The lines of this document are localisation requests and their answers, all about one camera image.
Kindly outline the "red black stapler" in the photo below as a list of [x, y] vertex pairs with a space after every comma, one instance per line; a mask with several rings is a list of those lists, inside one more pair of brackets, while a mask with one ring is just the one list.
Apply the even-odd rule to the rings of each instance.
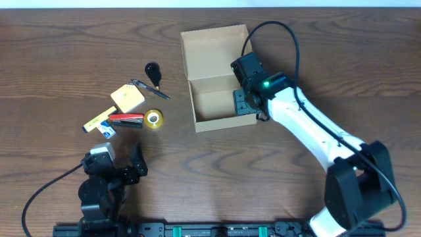
[[143, 128], [143, 114], [113, 114], [109, 116], [111, 123], [115, 126], [127, 126]]

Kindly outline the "yellow adhesive tape roll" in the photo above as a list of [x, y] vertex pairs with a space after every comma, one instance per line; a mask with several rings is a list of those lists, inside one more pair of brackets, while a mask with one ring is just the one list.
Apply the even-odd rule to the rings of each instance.
[[156, 129], [162, 126], [163, 116], [159, 110], [151, 109], [144, 114], [144, 123], [151, 129]]

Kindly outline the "brown cardboard box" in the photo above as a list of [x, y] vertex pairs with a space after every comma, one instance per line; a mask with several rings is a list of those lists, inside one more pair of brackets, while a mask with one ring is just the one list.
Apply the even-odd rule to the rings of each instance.
[[245, 24], [182, 32], [184, 71], [188, 81], [196, 132], [254, 125], [254, 115], [236, 115], [233, 92], [241, 89], [231, 63], [249, 32]]

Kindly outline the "yellow sticky notepad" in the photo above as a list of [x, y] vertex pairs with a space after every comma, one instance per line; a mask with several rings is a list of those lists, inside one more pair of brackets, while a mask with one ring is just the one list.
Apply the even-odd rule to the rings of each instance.
[[111, 93], [111, 98], [123, 113], [130, 112], [145, 101], [144, 95], [134, 84], [124, 84]]

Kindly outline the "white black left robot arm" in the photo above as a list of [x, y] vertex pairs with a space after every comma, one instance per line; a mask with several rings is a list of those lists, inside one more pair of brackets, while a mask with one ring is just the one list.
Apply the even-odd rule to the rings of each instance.
[[137, 236], [139, 228], [120, 215], [126, 202], [126, 187], [139, 183], [148, 168], [140, 144], [129, 155], [130, 164], [114, 165], [111, 143], [96, 145], [82, 159], [89, 178], [78, 190], [83, 218], [78, 223], [78, 236]]

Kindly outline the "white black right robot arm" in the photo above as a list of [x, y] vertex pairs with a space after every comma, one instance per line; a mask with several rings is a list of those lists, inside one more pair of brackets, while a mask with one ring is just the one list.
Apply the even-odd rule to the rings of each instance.
[[284, 73], [263, 69], [254, 53], [230, 66], [248, 105], [287, 128], [326, 171], [325, 206], [309, 221], [315, 236], [368, 227], [368, 219], [397, 201], [390, 155], [381, 142], [366, 144], [341, 129]]

